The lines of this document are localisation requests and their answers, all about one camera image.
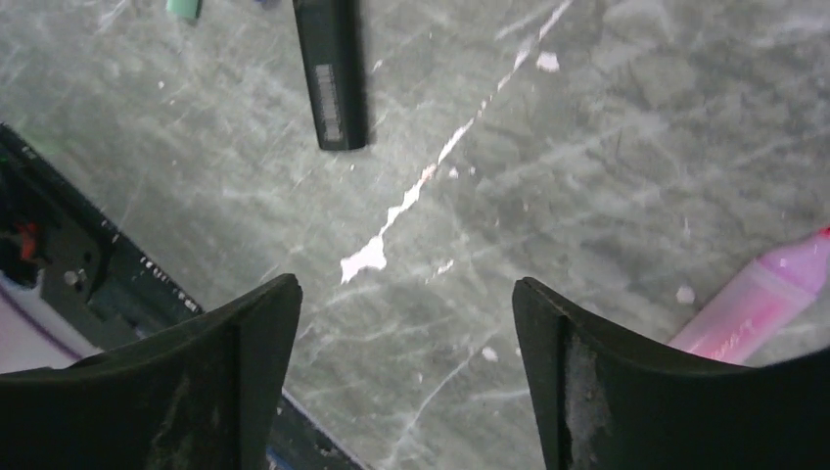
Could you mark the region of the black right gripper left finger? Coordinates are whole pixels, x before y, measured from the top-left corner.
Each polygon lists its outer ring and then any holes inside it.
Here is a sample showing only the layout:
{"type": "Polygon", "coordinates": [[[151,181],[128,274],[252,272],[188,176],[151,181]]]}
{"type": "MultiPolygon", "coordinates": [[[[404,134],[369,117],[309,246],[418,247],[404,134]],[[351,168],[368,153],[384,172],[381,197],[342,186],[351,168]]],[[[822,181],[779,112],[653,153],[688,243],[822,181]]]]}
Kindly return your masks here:
{"type": "Polygon", "coordinates": [[[283,274],[64,368],[1,378],[5,469],[261,469],[299,326],[283,274]]]}

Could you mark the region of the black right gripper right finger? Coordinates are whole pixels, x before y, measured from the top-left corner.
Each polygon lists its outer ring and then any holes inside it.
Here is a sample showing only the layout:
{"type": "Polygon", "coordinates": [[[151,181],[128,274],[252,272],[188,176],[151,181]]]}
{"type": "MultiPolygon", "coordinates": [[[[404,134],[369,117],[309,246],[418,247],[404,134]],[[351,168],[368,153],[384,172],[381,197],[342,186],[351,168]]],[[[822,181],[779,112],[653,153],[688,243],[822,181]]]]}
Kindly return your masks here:
{"type": "Polygon", "coordinates": [[[825,469],[829,352],[752,368],[673,349],[533,278],[512,305],[549,469],[825,469]]]}

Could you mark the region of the pink highlighter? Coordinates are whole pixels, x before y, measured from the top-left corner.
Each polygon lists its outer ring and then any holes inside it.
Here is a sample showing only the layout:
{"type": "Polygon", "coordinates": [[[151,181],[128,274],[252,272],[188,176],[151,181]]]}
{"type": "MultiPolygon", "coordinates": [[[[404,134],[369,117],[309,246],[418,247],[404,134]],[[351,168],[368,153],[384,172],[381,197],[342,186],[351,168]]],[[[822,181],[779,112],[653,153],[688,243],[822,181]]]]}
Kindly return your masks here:
{"type": "Polygon", "coordinates": [[[828,278],[829,229],[774,249],[745,266],[668,345],[742,364],[811,306],[828,278]]]}

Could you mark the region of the orange black highlighter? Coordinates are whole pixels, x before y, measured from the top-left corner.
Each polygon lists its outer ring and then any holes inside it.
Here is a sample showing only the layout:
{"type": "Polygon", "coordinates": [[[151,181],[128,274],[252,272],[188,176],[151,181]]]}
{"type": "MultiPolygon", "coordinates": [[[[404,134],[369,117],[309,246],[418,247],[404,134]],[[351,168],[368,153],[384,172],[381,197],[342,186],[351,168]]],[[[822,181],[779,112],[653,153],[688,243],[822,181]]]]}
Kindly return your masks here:
{"type": "Polygon", "coordinates": [[[293,2],[318,146],[346,152],[369,143],[360,3],[293,2]]]}

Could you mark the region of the green pen cap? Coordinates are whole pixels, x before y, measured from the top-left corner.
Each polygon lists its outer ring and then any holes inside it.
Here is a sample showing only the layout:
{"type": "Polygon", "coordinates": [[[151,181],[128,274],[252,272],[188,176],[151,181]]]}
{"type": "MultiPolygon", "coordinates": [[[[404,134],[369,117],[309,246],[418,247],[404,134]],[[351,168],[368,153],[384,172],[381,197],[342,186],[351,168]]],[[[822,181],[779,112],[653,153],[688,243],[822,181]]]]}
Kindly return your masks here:
{"type": "Polygon", "coordinates": [[[201,9],[201,0],[167,0],[166,10],[176,18],[196,20],[201,9]]]}

